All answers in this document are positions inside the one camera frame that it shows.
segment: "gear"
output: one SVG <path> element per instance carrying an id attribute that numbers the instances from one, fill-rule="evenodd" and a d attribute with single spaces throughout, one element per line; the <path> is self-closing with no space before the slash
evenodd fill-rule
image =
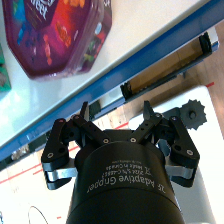
<path id="1" fill-rule="evenodd" d="M 188 129 L 197 130 L 199 126 L 207 122 L 206 114 L 204 112 L 205 107 L 197 100 L 189 100 L 187 104 L 184 104 L 180 108 L 180 116 L 184 125 Z"/>

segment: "cable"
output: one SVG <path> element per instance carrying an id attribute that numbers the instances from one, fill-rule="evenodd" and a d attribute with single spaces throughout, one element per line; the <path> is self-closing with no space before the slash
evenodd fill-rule
<path id="1" fill-rule="evenodd" d="M 31 208 L 35 208 L 35 209 L 42 215 L 42 217 L 44 218 L 46 224 L 48 224 L 48 222 L 47 222 L 46 218 L 44 217 L 43 213 L 42 213 L 37 207 L 35 207 L 35 206 L 30 206 L 30 209 L 31 209 Z M 29 224 L 32 224 L 32 223 L 30 222 L 30 209 L 29 209 L 29 211 L 28 211 L 28 219 L 29 219 Z"/>

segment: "red packaging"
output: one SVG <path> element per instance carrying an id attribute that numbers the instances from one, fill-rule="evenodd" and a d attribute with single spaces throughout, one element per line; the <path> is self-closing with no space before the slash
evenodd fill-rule
<path id="1" fill-rule="evenodd" d="M 31 79 L 88 72 L 112 25 L 110 0 L 3 0 L 6 36 Z"/>

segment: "metal bracket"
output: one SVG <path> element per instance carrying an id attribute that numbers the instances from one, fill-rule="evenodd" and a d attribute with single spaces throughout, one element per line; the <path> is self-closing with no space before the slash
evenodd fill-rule
<path id="1" fill-rule="evenodd" d="M 53 172 L 46 172 L 49 181 L 54 182 L 59 179 L 76 177 L 78 172 L 74 164 L 75 160 L 69 158 L 69 162 L 65 166 L 56 169 Z"/>

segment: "white shelf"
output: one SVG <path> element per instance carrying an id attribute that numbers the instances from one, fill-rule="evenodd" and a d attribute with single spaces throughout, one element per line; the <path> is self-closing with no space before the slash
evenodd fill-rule
<path id="1" fill-rule="evenodd" d="M 10 92 L 0 93 L 0 147 L 206 2 L 208 0 L 113 0 L 113 26 L 92 70 L 84 75 L 42 83 L 29 80 L 9 50 L 0 2 L 0 43 L 12 85 Z"/>

